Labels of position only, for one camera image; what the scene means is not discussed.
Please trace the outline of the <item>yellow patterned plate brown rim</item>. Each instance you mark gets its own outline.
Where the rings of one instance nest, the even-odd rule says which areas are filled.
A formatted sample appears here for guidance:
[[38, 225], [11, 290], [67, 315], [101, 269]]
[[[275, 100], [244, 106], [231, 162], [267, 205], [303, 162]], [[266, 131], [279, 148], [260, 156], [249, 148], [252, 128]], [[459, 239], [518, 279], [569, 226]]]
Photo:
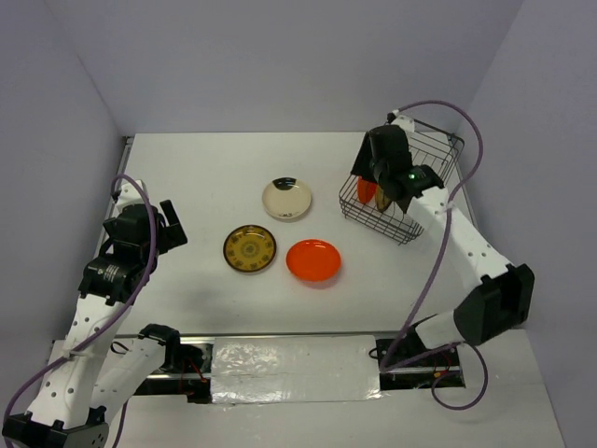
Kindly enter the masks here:
[[392, 204], [392, 200], [385, 194], [383, 189], [378, 186], [375, 192], [375, 205], [376, 209], [383, 213]]

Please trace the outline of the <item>orange plate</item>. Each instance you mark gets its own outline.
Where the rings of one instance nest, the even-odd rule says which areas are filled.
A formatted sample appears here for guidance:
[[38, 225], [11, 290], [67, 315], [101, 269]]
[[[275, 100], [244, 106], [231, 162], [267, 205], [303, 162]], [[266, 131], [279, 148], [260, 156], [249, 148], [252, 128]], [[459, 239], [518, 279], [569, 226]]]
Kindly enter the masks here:
[[357, 181], [357, 199], [359, 202], [366, 204], [369, 203], [375, 196], [377, 185], [373, 182], [369, 182], [362, 176], [358, 177]]
[[341, 268], [339, 250], [331, 243], [319, 239], [305, 239], [293, 244], [286, 253], [287, 269], [300, 281], [327, 282]]

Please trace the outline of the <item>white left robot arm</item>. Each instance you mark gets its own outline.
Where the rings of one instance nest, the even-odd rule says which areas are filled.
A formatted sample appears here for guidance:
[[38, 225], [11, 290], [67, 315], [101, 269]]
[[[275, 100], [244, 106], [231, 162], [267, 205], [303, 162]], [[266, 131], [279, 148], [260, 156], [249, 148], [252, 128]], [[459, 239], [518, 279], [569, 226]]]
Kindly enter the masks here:
[[41, 384], [27, 410], [5, 412], [2, 436], [9, 447], [103, 447], [114, 417], [146, 377], [182, 363], [179, 331], [149, 324], [139, 331], [135, 346], [102, 371], [158, 257], [187, 243], [171, 201], [126, 203], [104, 228], [108, 239], [84, 269], [62, 355], [26, 382]]

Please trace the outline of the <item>cream plate floral print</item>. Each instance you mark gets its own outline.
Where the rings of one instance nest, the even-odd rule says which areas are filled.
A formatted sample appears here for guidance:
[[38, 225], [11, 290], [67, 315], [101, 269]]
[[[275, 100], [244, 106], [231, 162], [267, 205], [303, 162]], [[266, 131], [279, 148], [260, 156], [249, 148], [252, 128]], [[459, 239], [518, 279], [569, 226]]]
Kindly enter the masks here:
[[269, 216], [282, 221], [294, 221], [310, 210], [312, 190], [295, 177], [279, 177], [263, 189], [261, 200]]

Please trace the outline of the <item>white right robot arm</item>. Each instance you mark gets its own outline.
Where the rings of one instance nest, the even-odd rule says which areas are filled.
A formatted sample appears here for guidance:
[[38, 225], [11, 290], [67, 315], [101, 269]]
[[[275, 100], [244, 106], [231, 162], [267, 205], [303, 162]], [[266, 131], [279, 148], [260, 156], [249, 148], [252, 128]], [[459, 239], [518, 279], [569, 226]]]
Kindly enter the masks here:
[[453, 310], [414, 317], [434, 281], [428, 279], [403, 328], [380, 361], [383, 371], [396, 367], [392, 357], [406, 348], [408, 359], [425, 365], [439, 348], [467, 343], [479, 346], [524, 323], [531, 308], [535, 275], [501, 255], [453, 201], [439, 175], [412, 161], [405, 131], [386, 124], [365, 133], [353, 175], [375, 183], [402, 212], [439, 244], [439, 260], [453, 263], [465, 298]]

